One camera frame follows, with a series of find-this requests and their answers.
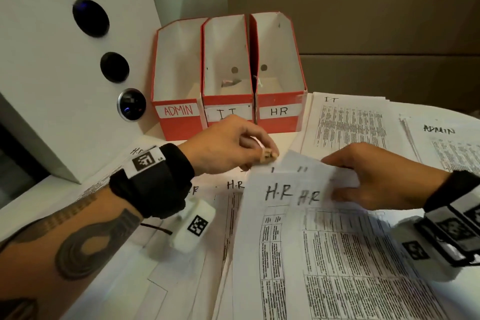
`forearm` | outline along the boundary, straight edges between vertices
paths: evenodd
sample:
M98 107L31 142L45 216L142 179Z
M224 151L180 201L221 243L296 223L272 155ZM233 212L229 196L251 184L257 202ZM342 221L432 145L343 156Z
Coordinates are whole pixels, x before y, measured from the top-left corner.
M104 188L0 243L0 319L61 317L141 220Z

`black circle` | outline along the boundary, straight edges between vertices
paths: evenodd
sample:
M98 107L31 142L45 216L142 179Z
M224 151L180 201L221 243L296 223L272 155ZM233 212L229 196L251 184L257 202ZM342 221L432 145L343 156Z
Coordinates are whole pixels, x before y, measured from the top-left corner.
M100 69L103 76L110 82L123 82L130 74L127 60L116 52L107 52L100 59Z
M93 0L77 0L73 4L71 12L80 29L90 37L100 38L109 31L109 16Z
M142 117L147 108L145 96L135 88L123 91L117 100L117 110L120 116L134 122Z

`white label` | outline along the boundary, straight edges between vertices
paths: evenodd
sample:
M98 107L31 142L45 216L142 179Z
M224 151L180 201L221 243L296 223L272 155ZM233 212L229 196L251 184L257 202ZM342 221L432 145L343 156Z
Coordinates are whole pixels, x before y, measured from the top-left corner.
M302 112L302 104L264 106L260 108L260 119L296 117Z
M243 119L252 120L252 105L238 104L238 105L210 105L205 106L205 115L207 116L207 122L219 122L226 117L235 114Z
M123 170L127 178L132 178L149 167L152 167L165 160L160 147L153 147L140 153L138 156L130 159L123 165Z
M187 104L158 105L155 106L156 112L160 118L179 118L179 117L198 117L197 103L189 102Z

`paper labeled i.t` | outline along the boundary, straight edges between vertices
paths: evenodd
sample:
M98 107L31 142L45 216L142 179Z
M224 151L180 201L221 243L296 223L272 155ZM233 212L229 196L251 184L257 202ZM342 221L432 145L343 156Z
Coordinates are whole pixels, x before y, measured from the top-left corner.
M243 119L253 120L252 104L205 106L205 115L208 123L219 122L232 114Z

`circular tattoo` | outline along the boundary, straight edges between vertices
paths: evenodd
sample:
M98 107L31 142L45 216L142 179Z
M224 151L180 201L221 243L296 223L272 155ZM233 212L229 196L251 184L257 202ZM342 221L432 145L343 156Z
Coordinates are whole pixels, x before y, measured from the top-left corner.
M84 226L65 239L58 249L57 271L70 281L88 277L110 260L139 224L140 219L124 209L116 219ZM97 237L107 237L108 243L100 250L86 253L84 244Z

